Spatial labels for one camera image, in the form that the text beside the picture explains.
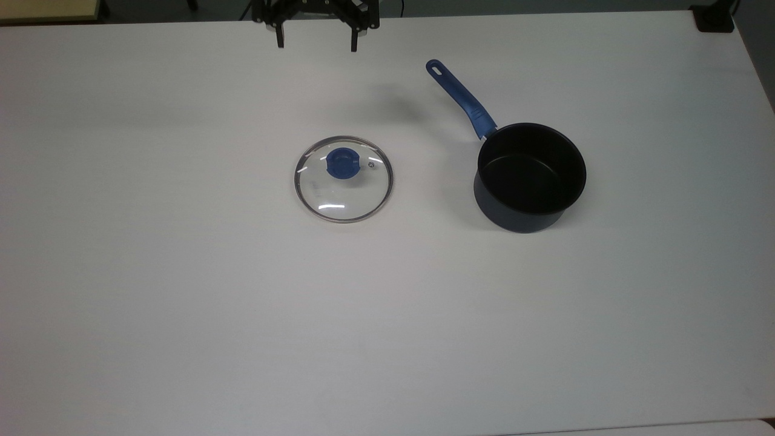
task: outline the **white table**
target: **white table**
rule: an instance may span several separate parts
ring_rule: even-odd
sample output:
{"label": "white table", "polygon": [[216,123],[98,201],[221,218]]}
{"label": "white table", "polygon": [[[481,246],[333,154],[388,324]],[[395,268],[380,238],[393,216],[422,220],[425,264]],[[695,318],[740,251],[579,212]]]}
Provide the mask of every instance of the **white table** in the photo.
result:
{"label": "white table", "polygon": [[[464,436],[775,415],[775,117],[689,12],[0,29],[4,434]],[[581,150],[555,226],[472,193],[500,125]],[[380,145],[355,224],[300,153]]]}

